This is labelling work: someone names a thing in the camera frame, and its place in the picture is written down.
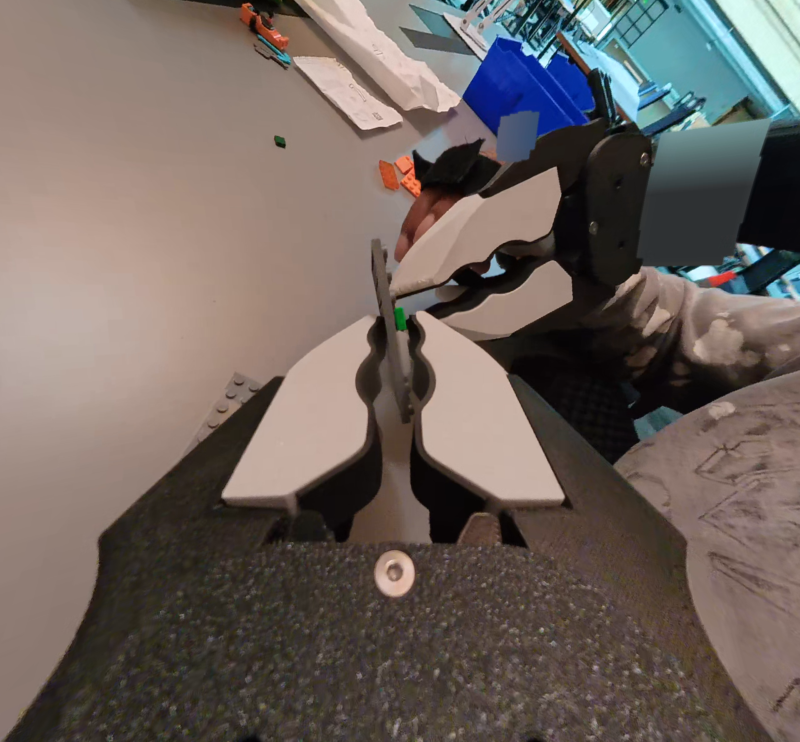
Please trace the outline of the person's right forearm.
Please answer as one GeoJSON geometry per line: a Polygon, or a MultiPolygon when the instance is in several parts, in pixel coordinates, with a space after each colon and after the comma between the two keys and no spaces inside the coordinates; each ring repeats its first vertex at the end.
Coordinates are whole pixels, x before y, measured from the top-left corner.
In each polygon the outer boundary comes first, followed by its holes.
{"type": "Polygon", "coordinates": [[[799,306],[644,267],[581,323],[595,363],[687,413],[739,390],[798,397],[799,306]]]}

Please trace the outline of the person's right hand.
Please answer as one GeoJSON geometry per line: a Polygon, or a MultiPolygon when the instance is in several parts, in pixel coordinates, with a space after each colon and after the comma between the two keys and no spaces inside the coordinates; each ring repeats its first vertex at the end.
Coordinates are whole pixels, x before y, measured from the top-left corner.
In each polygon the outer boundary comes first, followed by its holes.
{"type": "Polygon", "coordinates": [[[395,261],[401,262],[411,247],[462,197],[460,192],[442,186],[425,187],[402,223],[395,246],[395,261]]]}

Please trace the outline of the large dark grey lego plate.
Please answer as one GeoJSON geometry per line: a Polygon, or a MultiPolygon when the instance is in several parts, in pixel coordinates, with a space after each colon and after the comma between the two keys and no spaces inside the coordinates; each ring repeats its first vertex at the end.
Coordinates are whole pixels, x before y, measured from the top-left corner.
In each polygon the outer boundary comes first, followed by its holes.
{"type": "Polygon", "coordinates": [[[395,395],[401,421],[407,425],[413,419],[412,374],[408,331],[395,328],[395,299],[390,290],[391,277],[386,268],[387,251],[378,238],[370,243],[371,271],[374,281],[377,307],[385,327],[385,360],[387,361],[390,385],[395,395]]]}

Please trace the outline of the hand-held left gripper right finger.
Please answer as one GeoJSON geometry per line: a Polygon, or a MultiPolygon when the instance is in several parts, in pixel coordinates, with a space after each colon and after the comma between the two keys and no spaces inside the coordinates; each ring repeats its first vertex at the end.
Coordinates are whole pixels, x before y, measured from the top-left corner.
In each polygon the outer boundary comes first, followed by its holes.
{"type": "Polygon", "coordinates": [[[562,507],[565,492],[505,369],[425,311],[410,338],[410,480],[431,540],[455,543],[475,513],[562,507]]]}

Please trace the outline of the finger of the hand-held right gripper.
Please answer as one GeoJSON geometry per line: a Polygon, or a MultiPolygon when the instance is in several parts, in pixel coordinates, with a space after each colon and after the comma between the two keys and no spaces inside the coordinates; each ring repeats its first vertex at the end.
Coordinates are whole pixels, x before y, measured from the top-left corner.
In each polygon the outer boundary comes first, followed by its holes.
{"type": "Polygon", "coordinates": [[[530,244],[546,237],[561,197],[558,170],[552,167],[494,196],[465,197],[438,220],[425,218],[395,269],[391,293],[439,287],[506,244],[530,244]]]}
{"type": "Polygon", "coordinates": [[[453,300],[446,306],[450,312],[436,317],[470,340],[496,340],[514,335],[573,300],[573,280],[554,260],[522,267],[518,276],[514,287],[495,292],[484,289],[471,307],[456,307],[453,300]]]}

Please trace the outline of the grey lego baseplate build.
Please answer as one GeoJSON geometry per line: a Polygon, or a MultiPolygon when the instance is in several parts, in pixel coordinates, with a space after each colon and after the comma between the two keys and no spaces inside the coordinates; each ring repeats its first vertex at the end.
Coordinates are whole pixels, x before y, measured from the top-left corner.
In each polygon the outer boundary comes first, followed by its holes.
{"type": "Polygon", "coordinates": [[[185,452],[190,452],[203,442],[215,429],[233,416],[240,407],[243,407],[262,387],[262,383],[235,372],[230,377],[222,395],[215,400],[206,413],[185,452]]]}

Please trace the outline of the orange and teal lego assembly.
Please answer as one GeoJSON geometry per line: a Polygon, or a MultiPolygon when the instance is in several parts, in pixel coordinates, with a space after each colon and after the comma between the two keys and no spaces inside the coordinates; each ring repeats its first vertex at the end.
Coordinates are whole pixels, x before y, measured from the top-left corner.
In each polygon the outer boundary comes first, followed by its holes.
{"type": "Polygon", "coordinates": [[[273,60],[288,69],[292,59],[287,52],[289,37],[281,34],[267,12],[258,12],[251,3],[244,3],[240,9],[240,20],[255,35],[255,50],[266,59],[273,60]]]}

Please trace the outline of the white instruction sheet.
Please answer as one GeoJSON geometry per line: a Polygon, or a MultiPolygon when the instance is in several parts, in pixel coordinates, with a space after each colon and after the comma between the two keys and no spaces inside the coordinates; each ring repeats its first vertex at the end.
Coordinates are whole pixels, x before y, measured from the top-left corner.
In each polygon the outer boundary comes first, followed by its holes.
{"type": "Polygon", "coordinates": [[[391,128],[401,114],[361,86],[350,70],[333,57],[295,57],[294,65],[315,88],[360,131],[391,128]]]}

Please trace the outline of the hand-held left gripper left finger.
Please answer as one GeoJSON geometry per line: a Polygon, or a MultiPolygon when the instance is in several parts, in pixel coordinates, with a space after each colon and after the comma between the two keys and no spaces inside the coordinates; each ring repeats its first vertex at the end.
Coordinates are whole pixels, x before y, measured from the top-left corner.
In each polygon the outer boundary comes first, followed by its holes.
{"type": "Polygon", "coordinates": [[[319,514],[337,542],[378,494],[383,323],[367,315],[285,375],[222,490],[229,507],[319,514]]]}

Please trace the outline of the white crumpled paper bag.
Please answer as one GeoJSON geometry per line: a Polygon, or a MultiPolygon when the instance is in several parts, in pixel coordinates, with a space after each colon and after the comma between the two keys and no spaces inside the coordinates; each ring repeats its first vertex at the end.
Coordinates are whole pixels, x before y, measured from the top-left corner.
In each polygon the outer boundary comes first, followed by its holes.
{"type": "Polygon", "coordinates": [[[360,0],[295,0],[402,110],[448,112],[461,97],[375,26],[360,0]]]}

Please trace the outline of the blue plastic storage bin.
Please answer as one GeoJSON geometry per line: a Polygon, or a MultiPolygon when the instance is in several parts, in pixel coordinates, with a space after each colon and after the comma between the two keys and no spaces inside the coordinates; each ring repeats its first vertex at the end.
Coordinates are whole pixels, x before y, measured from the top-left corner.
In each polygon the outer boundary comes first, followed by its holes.
{"type": "Polygon", "coordinates": [[[585,125],[595,101],[585,74],[556,53],[547,66],[523,51],[521,43],[495,39],[463,101],[493,133],[501,118],[520,112],[538,113],[537,134],[585,125]]]}

